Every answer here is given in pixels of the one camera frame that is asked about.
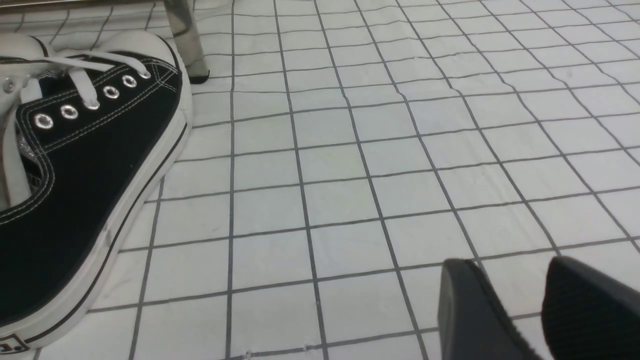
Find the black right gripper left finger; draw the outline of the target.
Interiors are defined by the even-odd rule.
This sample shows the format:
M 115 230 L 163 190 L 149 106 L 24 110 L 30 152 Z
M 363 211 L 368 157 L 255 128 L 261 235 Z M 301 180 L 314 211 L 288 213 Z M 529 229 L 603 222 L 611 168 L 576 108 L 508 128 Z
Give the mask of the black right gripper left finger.
M 489 278 L 468 259 L 446 259 L 439 283 L 438 328 L 444 360 L 539 360 L 499 300 Z

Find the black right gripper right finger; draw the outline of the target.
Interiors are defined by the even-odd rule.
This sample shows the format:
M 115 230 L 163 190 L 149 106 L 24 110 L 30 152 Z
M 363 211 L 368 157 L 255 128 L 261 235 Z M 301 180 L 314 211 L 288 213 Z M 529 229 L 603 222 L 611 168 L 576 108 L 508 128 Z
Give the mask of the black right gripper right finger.
M 569 256 L 548 267 L 542 331 L 556 360 L 637 360 L 640 294 Z

